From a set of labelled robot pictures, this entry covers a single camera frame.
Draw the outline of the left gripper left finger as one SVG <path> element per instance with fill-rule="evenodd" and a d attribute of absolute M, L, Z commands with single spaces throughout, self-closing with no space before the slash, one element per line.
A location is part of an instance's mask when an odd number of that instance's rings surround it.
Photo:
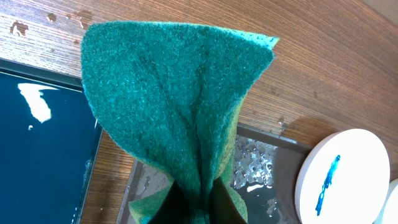
<path fill-rule="evenodd" d="M 148 224 L 189 224 L 190 206 L 176 181 Z"/>

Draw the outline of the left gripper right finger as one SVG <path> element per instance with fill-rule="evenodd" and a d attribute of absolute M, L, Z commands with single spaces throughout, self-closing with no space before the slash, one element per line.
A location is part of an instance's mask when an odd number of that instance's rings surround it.
<path fill-rule="evenodd" d="M 211 224 L 246 224 L 239 214 L 221 178 L 213 181 L 210 192 Z"/>

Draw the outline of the green yellow sponge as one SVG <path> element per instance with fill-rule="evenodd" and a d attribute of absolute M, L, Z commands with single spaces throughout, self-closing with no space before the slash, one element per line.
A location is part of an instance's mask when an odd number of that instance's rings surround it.
<path fill-rule="evenodd" d="M 178 22 L 91 25 L 81 42 L 90 108 L 115 143 L 177 183 L 188 222 L 210 221 L 216 179 L 231 180 L 243 101 L 279 38 Z"/>

